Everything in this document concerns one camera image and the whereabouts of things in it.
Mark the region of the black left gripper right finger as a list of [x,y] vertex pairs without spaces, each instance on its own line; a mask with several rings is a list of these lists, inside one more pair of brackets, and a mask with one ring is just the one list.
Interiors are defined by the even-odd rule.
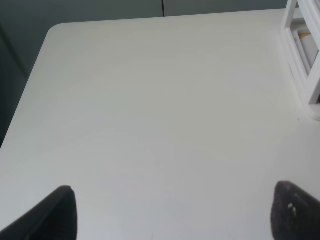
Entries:
[[274,189],[270,224],[275,240],[318,240],[320,201],[290,181],[279,181]]

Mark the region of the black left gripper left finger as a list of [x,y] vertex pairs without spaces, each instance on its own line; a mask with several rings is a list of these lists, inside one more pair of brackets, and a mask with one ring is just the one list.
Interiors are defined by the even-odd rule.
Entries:
[[54,190],[34,208],[0,231],[2,240],[75,240],[76,195],[70,186]]

